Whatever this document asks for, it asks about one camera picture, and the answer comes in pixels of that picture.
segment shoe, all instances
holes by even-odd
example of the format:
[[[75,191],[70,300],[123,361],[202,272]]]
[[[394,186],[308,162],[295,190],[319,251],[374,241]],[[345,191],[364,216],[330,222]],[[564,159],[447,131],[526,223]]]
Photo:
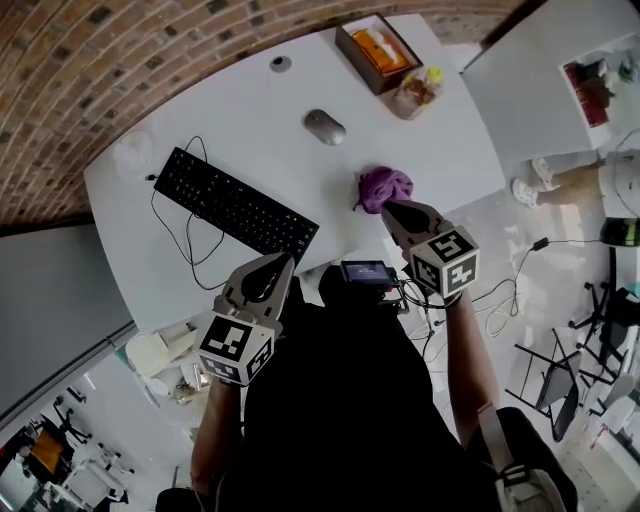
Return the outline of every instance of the shoe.
[[[511,193],[516,201],[526,204],[529,208],[538,206],[538,193],[519,178],[513,178],[511,181]]]
[[[544,158],[534,158],[531,160],[531,167],[542,181],[542,185],[545,190],[553,190],[555,187],[552,185],[551,180],[553,180],[553,173],[549,168],[549,164]]]

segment keyboard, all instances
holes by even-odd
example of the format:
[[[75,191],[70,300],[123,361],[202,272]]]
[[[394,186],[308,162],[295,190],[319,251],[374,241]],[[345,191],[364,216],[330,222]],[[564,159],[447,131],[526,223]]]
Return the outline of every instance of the keyboard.
[[[318,225],[180,148],[154,188],[260,254],[286,252],[300,262]]]

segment cardboard box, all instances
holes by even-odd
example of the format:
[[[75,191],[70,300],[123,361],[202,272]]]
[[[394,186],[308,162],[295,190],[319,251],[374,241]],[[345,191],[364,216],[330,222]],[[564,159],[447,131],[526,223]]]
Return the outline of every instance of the cardboard box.
[[[369,59],[367,54],[362,50],[362,47],[351,37],[351,35],[358,30],[367,28],[375,28],[391,41],[394,48],[402,52],[407,59],[409,67],[390,75],[383,75],[376,65],[371,62],[371,59]],[[336,46],[340,48],[345,57],[349,59],[349,62],[353,64],[353,67],[356,68],[356,71],[358,71],[369,86],[369,89],[371,89],[376,96],[395,89],[408,73],[422,66],[422,62],[406,41],[402,39],[400,34],[379,14],[367,16],[366,18],[337,27]]]

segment red object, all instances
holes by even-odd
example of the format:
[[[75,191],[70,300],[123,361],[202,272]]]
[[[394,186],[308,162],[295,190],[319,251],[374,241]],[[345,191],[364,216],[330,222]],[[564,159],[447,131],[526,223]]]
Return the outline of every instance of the red object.
[[[578,80],[578,67],[580,64],[576,62],[572,62],[570,64],[565,65],[564,72],[569,77],[569,81],[571,85],[573,85],[573,89],[578,96],[578,100],[580,101],[580,105],[582,105],[582,111],[587,118],[587,122],[591,128],[595,128],[596,126],[602,126],[603,124],[607,124],[609,122],[609,116],[607,115],[607,111],[599,106],[595,105],[584,93],[582,87],[580,87],[580,82]]]

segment brick wall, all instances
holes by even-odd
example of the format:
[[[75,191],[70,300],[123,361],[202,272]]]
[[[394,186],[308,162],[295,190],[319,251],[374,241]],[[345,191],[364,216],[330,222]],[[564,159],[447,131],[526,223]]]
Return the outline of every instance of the brick wall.
[[[479,41],[521,3],[0,2],[0,228],[90,212],[82,171],[97,154],[172,96],[269,46],[375,11],[422,13],[444,43]]]

